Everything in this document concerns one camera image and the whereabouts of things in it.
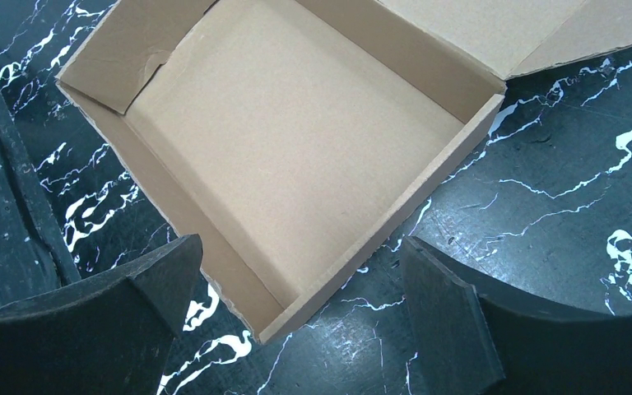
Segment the brown cardboard box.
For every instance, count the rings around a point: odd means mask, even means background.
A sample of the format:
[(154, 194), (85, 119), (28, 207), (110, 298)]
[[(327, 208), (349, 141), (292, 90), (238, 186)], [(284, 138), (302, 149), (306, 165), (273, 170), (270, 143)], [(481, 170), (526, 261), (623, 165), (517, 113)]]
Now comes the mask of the brown cardboard box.
[(508, 80), (630, 46), (632, 1), (118, 1), (57, 83), (267, 343), (462, 162)]

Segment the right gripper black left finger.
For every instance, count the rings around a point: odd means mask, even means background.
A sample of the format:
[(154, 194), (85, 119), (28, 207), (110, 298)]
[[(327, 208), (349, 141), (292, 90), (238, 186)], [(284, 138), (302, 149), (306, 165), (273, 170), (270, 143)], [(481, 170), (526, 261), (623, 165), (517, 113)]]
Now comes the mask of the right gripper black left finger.
[(153, 394), (199, 281), (185, 235), (0, 308), (0, 394)]

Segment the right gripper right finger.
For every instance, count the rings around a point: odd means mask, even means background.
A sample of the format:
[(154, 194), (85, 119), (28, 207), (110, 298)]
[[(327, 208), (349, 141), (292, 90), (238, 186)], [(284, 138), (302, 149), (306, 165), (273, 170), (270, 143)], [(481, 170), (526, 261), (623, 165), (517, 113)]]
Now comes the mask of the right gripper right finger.
[(528, 293), (417, 237), (401, 269), (432, 393), (632, 394), (632, 315)]

